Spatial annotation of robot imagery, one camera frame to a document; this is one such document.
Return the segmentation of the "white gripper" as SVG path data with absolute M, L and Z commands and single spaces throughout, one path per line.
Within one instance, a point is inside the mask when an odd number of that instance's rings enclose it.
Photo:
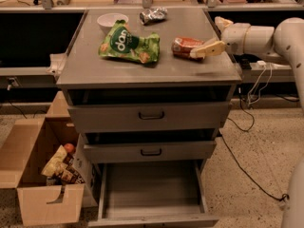
M 215 17 L 215 24 L 221 32 L 221 40 L 223 42 L 212 38 L 203 45 L 194 47 L 190 51 L 191 58 L 217 56 L 225 50 L 225 47 L 229 54 L 242 55 L 244 53 L 245 36 L 251 25 L 248 23 L 234 23 L 220 16 Z

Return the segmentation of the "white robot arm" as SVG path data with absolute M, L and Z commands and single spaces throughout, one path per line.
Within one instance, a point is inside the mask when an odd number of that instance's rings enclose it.
M 190 50 L 191 58 L 250 54 L 266 62 L 285 61 L 291 66 L 300 101 L 304 109 L 304 20 L 292 17 L 276 28 L 233 23 L 222 17 L 215 19 L 220 40 L 210 39 Z M 304 228 L 304 158 L 294 168 L 285 204 L 281 228 Z

